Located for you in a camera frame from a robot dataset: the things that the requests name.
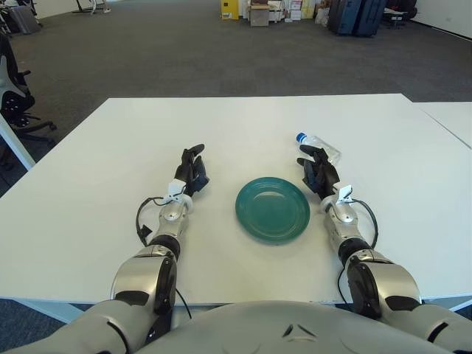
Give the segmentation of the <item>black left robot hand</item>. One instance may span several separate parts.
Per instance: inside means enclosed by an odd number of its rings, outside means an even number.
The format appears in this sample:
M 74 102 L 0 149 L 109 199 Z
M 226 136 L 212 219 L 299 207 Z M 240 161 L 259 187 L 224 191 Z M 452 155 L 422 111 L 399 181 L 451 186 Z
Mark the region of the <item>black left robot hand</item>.
M 204 144 L 199 144 L 184 149 L 181 155 L 181 164 L 176 169 L 174 178 L 185 183 L 184 194 L 189 197 L 192 197 L 195 192 L 200 192 L 209 183 L 201 156 L 204 148 Z

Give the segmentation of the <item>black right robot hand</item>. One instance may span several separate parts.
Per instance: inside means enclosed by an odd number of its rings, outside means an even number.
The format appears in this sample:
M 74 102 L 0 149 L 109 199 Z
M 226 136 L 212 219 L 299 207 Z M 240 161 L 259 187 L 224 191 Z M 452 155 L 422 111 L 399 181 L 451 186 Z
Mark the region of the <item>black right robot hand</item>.
M 311 157 L 296 160 L 303 167 L 302 181 L 305 185 L 321 200 L 334 195 L 333 185 L 340 182 L 340 179 L 335 167 L 328 161 L 326 151 L 310 145 L 300 145 L 299 149 Z

